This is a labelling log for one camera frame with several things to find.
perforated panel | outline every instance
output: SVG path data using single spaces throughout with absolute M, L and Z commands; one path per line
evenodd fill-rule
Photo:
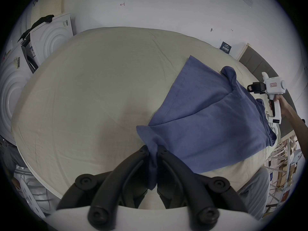
M 62 13 L 62 0 L 38 0 L 32 8 L 31 25 L 49 14 L 57 16 Z

white wall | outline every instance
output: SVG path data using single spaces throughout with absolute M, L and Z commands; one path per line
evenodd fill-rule
M 295 101 L 308 83 L 296 29 L 275 0 L 252 2 L 250 8 L 243 0 L 64 0 L 64 11 L 73 13 L 75 33 L 104 26 L 171 30 L 214 47 L 225 41 L 234 58 L 249 43 L 285 79 Z M 301 105 L 308 95 L 301 99 L 295 106 L 307 117 Z

black clamp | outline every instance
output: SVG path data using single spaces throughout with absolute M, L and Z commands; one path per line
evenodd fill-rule
M 193 230 L 212 229 L 219 218 L 218 208 L 247 212 L 227 179 L 193 173 L 163 146 L 158 146 L 157 158 L 157 192 L 166 209 L 188 207 Z M 89 223 L 98 230 L 114 229 L 117 206 L 138 208 L 147 193 L 148 160 L 144 145 L 113 171 L 78 176 L 57 210 L 90 205 Z
M 266 85 L 263 82 L 253 82 L 247 87 L 248 92 L 254 92 L 258 94 L 264 94 L 266 91 Z

beige bed sheet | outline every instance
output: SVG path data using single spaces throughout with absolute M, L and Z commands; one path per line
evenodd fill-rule
M 12 134 L 29 169 L 58 197 L 80 174 L 113 170 L 143 145 L 136 126 L 148 124 L 190 55 L 217 72 L 233 67 L 243 86 L 257 81 L 223 51 L 175 32 L 117 27 L 74 36 L 34 73 L 16 105 Z M 269 110 L 265 95 L 253 95 Z M 271 150 L 204 175 L 226 177 L 238 190 Z

blue cloth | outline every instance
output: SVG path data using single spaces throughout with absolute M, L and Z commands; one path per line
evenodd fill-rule
M 226 66 L 219 74 L 193 56 L 137 133 L 150 152 L 150 189 L 156 185 L 158 144 L 202 173 L 240 162 L 276 140 L 263 101 L 241 86 L 234 69 Z

